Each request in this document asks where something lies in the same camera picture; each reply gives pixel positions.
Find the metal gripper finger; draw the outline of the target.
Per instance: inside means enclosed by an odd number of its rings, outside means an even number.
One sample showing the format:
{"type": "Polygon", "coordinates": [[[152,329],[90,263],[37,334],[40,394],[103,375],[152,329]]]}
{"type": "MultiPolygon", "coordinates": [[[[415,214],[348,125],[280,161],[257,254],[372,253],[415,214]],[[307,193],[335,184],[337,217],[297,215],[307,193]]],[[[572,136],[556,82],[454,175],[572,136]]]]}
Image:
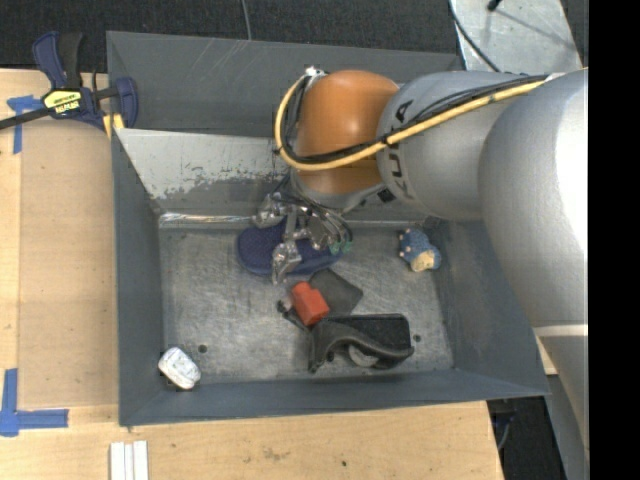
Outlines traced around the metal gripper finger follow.
{"type": "Polygon", "coordinates": [[[289,204],[281,192],[269,193],[252,216],[251,221],[257,228],[270,228],[280,224],[289,214],[289,204]]]}
{"type": "Polygon", "coordinates": [[[280,284],[302,261],[302,256],[295,242],[283,242],[272,251],[271,280],[274,285],[280,284]]]}

